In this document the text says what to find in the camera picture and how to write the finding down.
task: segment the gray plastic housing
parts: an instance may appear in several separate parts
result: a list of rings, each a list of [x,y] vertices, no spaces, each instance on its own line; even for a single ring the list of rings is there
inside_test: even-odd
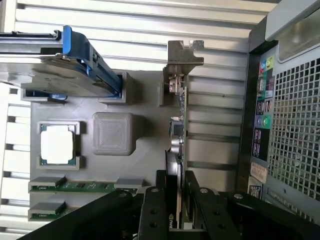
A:
[[[107,105],[130,105],[132,104],[133,98],[133,84],[134,79],[126,71],[115,71],[119,76],[122,76],[122,93],[121,98],[112,98],[112,97],[102,97],[99,98],[99,103]]]
[[[138,126],[133,114],[96,112],[92,118],[95,155],[129,156],[134,152]]]

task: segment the mesh grille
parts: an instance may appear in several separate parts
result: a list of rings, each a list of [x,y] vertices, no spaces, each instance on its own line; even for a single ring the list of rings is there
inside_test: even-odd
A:
[[[320,201],[320,58],[276,76],[268,174]]]
[[[314,219],[311,216],[305,214],[303,211],[295,207],[291,202],[287,201],[286,199],[284,199],[282,196],[278,195],[274,191],[271,191],[270,189],[268,189],[267,194],[273,197],[275,200],[277,200],[279,203],[281,203],[285,207],[287,207],[291,212],[308,220],[311,223],[315,223]]]

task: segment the white cpu chip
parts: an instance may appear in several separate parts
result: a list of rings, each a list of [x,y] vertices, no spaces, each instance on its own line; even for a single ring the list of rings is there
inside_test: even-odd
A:
[[[68,164],[73,152],[73,133],[68,126],[47,126],[46,131],[41,132],[41,158],[47,164]]]

